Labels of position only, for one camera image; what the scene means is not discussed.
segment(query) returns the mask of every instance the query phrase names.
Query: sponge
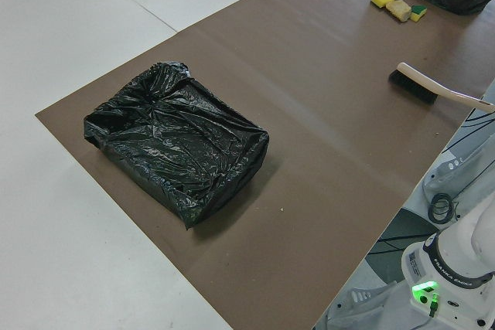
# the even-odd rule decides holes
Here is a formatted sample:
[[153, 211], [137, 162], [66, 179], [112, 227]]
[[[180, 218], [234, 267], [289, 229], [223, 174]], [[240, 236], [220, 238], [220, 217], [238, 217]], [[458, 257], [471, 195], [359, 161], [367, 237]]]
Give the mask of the sponge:
[[414, 22], [419, 21], [419, 19], [425, 15], [426, 7], [424, 5], [413, 5], [411, 7], [411, 20]]
[[383, 8], [387, 3], [393, 2], [394, 0], [371, 0], [379, 8]]
[[403, 0], [394, 0], [385, 5], [388, 11], [397, 17], [399, 21], [406, 22], [411, 16], [411, 7]]

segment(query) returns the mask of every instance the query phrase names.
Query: green light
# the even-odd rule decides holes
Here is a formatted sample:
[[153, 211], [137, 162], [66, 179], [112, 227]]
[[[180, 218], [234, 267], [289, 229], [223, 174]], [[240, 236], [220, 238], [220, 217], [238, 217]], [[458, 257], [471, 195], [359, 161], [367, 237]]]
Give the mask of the green light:
[[435, 281], [428, 281], [423, 284], [417, 284], [411, 288], [412, 296], [415, 297], [416, 301], [422, 303], [421, 296], [424, 296], [425, 293], [429, 293], [435, 290], [435, 288], [438, 286], [439, 285]]

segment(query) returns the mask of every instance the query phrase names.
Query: brown paper sheet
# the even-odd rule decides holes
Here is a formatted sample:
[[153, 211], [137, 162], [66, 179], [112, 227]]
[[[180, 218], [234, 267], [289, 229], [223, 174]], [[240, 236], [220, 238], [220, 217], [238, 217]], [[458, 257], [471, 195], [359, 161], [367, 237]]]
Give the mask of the brown paper sheet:
[[[235, 330], [310, 330], [469, 113], [388, 74], [406, 61], [481, 95], [493, 16], [431, 6], [401, 24], [369, 0], [242, 0], [37, 116]], [[86, 114], [167, 60], [271, 137], [260, 172], [189, 231], [83, 139]]]

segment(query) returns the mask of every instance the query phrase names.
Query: black brush bristles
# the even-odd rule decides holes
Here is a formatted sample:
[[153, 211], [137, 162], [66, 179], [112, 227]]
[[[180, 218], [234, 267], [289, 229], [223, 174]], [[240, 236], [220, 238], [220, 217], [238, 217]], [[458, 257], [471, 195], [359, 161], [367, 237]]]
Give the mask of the black brush bristles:
[[438, 94], [433, 93], [422, 85], [416, 83], [413, 79], [409, 79], [398, 70], [395, 70], [393, 73], [391, 73], [388, 77], [388, 80], [398, 87], [415, 95], [417, 98], [427, 104], [433, 104], [436, 98], [439, 96]]

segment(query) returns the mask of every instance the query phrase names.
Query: brush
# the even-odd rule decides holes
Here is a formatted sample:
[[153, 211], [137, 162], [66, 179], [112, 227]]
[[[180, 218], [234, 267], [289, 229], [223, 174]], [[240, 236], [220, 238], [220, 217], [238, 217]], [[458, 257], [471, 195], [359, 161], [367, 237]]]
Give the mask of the brush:
[[399, 63], [389, 79], [392, 83], [404, 88], [427, 104], [433, 104], [437, 96], [442, 96], [489, 114], [495, 112], [494, 104], [450, 90], [410, 67], [407, 63]]

